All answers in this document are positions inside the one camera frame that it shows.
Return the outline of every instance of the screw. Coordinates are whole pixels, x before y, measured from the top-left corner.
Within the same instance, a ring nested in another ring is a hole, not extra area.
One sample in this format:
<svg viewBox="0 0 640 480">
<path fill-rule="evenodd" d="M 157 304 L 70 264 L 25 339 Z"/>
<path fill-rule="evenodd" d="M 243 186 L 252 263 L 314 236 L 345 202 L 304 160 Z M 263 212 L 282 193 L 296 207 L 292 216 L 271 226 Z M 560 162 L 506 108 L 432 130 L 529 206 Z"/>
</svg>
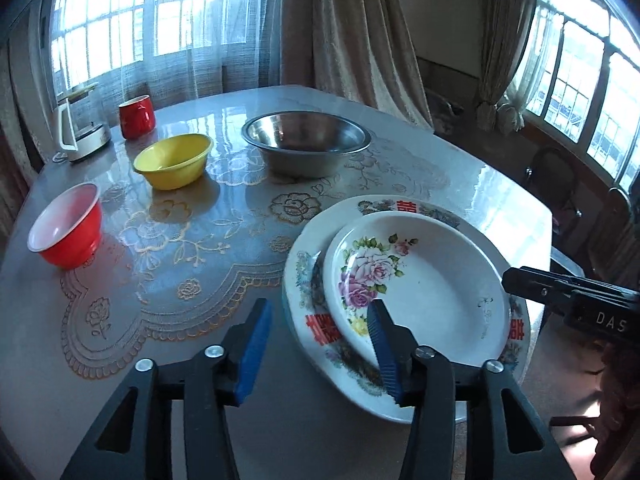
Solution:
<svg viewBox="0 0 640 480">
<path fill-rule="evenodd" d="M 420 359 L 431 359 L 435 357 L 436 351 L 430 346 L 418 346 L 415 349 L 415 356 Z"/>
<path fill-rule="evenodd" d="M 225 349 L 220 345 L 208 346 L 204 351 L 204 355 L 207 357 L 222 357 L 224 353 Z"/>
<path fill-rule="evenodd" d="M 148 372 L 154 367 L 154 362 L 151 359 L 140 359 L 136 363 L 136 370 L 139 372 Z"/>
<path fill-rule="evenodd" d="M 499 374 L 504 370 L 504 366 L 500 361 L 495 361 L 493 359 L 484 363 L 484 367 L 489 370 L 492 374 Z"/>
</svg>

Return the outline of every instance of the white plate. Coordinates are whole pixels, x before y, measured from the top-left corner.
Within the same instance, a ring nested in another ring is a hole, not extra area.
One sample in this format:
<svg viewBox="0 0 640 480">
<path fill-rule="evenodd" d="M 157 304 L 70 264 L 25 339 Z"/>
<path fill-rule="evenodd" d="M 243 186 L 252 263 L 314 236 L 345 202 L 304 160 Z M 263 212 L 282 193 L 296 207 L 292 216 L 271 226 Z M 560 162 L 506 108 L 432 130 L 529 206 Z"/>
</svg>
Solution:
<svg viewBox="0 0 640 480">
<path fill-rule="evenodd" d="M 471 224 L 446 210 L 394 195 L 357 196 L 338 202 L 313 218 L 293 244 L 284 270 L 284 303 L 292 331 L 315 368 L 362 409 L 387 420 L 410 424 L 412 408 L 398 407 L 382 386 L 378 371 L 342 338 L 322 291 L 322 260 L 336 233 L 361 216 L 377 211 L 418 212 L 458 229 L 492 261 L 498 273 L 510 267 L 500 251 Z M 510 296 L 511 331 L 498 358 L 517 381 L 522 380 L 531 326 L 527 304 Z M 466 405 L 456 405 L 456 421 L 466 420 Z"/>
<path fill-rule="evenodd" d="M 509 298 L 494 264 L 460 231 L 418 213 L 349 222 L 327 249 L 322 285 L 338 329 L 376 368 L 367 330 L 375 298 L 420 345 L 455 363 L 497 359 L 509 333 Z"/>
</svg>

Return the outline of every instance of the red chinese character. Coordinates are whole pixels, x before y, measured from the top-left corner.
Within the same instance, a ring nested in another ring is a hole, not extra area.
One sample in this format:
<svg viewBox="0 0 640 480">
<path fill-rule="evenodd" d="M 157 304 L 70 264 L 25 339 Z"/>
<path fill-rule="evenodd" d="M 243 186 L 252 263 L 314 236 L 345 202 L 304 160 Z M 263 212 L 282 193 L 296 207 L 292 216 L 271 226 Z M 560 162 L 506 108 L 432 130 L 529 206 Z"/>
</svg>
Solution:
<svg viewBox="0 0 640 480">
<path fill-rule="evenodd" d="M 333 343 L 342 337 L 330 314 L 313 314 L 305 316 L 305 319 L 306 325 L 320 346 Z"/>
<path fill-rule="evenodd" d="M 522 341 L 524 339 L 524 321 L 521 319 L 511 320 L 511 330 L 509 330 L 509 339 L 517 339 Z"/>
<path fill-rule="evenodd" d="M 396 206 L 398 207 L 398 211 L 407 211 L 409 213 L 415 213 L 418 211 L 415 203 L 407 202 L 406 200 L 398 200 L 396 202 Z"/>
<path fill-rule="evenodd" d="M 342 337 L 338 327 L 335 325 L 334 318 L 331 317 L 330 314 L 316 314 L 320 326 L 322 327 L 322 332 L 326 337 L 326 340 L 329 343 L 333 343 L 338 341 Z"/>
</svg>

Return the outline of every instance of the chair back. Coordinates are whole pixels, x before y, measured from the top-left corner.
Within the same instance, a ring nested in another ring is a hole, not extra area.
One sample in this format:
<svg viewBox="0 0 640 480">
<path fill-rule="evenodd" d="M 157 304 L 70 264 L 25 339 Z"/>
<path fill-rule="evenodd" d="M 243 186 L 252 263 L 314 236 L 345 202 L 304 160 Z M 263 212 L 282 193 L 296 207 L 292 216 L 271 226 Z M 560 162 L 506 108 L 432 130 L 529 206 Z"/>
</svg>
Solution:
<svg viewBox="0 0 640 480">
<path fill-rule="evenodd" d="M 570 158 L 552 146 L 538 150 L 527 168 L 525 189 L 551 210 L 561 210 L 577 186 Z"/>
<path fill-rule="evenodd" d="M 612 187 L 587 241 L 592 271 L 604 282 L 615 283 L 638 247 L 629 198 L 621 189 Z"/>
</svg>

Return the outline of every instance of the red bowl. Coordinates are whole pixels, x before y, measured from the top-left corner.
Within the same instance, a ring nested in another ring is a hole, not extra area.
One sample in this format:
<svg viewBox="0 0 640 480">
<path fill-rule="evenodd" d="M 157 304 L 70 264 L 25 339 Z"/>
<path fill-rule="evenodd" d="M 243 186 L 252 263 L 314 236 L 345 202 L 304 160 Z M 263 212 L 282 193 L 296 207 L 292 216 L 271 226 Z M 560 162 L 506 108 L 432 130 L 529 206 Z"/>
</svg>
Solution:
<svg viewBox="0 0 640 480">
<path fill-rule="evenodd" d="M 100 192 L 95 184 L 73 186 L 44 209 L 29 231 L 27 247 L 50 264 L 81 266 L 100 244 Z"/>
</svg>

